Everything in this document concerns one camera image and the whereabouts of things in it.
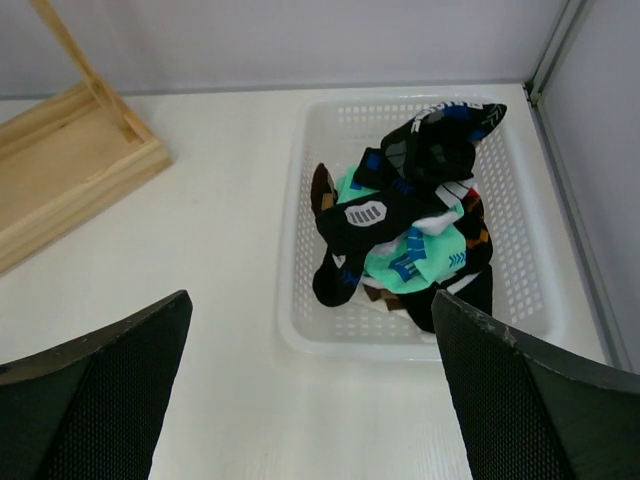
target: clothes pile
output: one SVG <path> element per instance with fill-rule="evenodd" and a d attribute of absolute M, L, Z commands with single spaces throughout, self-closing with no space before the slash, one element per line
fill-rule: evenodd
<path fill-rule="evenodd" d="M 472 169 L 476 145 L 506 111 L 441 103 L 365 149 L 335 183 L 318 165 L 311 208 L 327 250 L 313 290 L 323 305 L 343 305 L 362 286 L 434 332 L 431 303 L 446 288 L 492 313 L 493 246 Z"/>

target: laundry basket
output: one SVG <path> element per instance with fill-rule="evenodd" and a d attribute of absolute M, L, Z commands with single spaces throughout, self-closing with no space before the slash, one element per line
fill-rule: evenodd
<path fill-rule="evenodd" d="M 440 95 L 354 94 L 315 103 L 303 114 L 289 169 L 278 294 L 279 329 L 293 348 L 361 359 L 440 359 L 435 337 L 410 319 L 316 300 L 312 279 L 326 245 L 309 189 L 319 163 L 337 179 L 365 147 L 379 146 L 418 111 L 446 100 L 508 106 L 501 126 L 478 147 L 474 171 L 494 244 L 494 316 L 562 346 L 575 303 L 582 304 L 578 314 L 588 312 L 583 287 L 576 275 L 565 275 L 567 268 L 575 273 L 574 256 L 525 97 L 513 88 L 492 95 L 455 88 Z"/>

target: wooden stand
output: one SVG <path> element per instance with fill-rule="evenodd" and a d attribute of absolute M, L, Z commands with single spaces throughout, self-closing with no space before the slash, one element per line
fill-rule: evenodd
<path fill-rule="evenodd" d="M 171 165 L 48 0 L 30 0 L 84 81 L 0 125 L 0 273 Z"/>

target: white wall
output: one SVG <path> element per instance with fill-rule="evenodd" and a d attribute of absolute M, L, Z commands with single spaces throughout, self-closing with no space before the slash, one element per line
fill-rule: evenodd
<path fill-rule="evenodd" d="M 627 351 L 640 371 L 640 1 L 598 0 L 544 99 Z"/>
<path fill-rule="evenodd" d="M 526 79 L 564 0 L 52 0 L 127 91 Z M 78 79 L 27 0 L 0 1 L 0 95 Z"/>

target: black sock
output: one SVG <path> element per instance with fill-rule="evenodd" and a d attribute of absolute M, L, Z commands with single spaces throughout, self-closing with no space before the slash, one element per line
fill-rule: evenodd
<path fill-rule="evenodd" d="M 421 111 L 382 139 L 381 148 L 402 176 L 439 184 L 471 176 L 473 142 L 489 135 L 507 112 L 503 104 L 444 102 Z"/>
<path fill-rule="evenodd" d="M 311 210 L 316 217 L 338 200 L 331 174 L 322 163 L 313 172 L 310 198 Z M 366 255 L 363 257 L 361 254 L 352 254 L 340 259 L 342 263 L 337 266 L 334 256 L 327 248 L 322 265 L 313 276 L 312 286 L 318 301 L 327 307 L 337 307 L 349 301 L 362 276 L 365 257 Z"/>
<path fill-rule="evenodd" d="M 448 209 L 435 189 L 417 188 L 401 178 L 380 150 L 365 151 L 354 181 L 380 191 L 335 205 L 316 217 L 318 232 L 336 255 L 367 253 L 397 238 L 419 218 Z"/>
<path fill-rule="evenodd" d="M 347 303 L 360 283 L 366 256 L 366 253 L 346 255 L 340 258 L 344 263 L 338 267 L 327 249 L 322 265 L 313 276 L 313 292 L 318 301 L 327 307 Z"/>

